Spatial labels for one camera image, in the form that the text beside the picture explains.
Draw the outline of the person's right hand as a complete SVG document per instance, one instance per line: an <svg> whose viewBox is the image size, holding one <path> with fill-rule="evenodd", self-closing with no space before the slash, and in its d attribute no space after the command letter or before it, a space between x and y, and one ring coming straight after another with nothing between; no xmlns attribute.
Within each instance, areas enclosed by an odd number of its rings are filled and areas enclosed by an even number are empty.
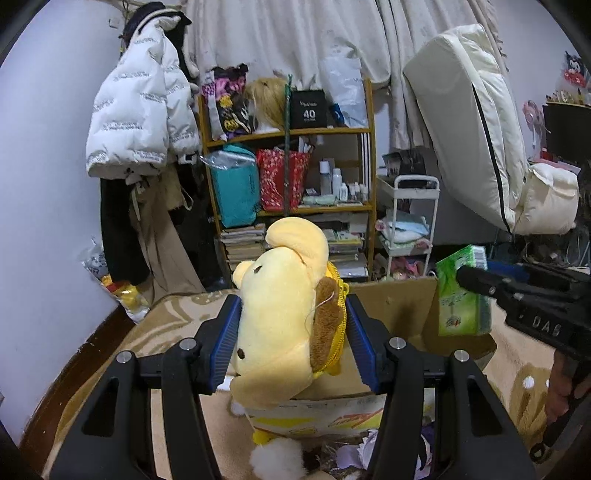
<svg viewBox="0 0 591 480"><path fill-rule="evenodd" d="M568 412L568 397L573 394L582 398L590 389L590 377L585 378L576 388L572 386L572 377L565 373L568 358L559 351L554 352L554 363L549 377L549 386L545 404L547 423L553 423Z"/></svg>

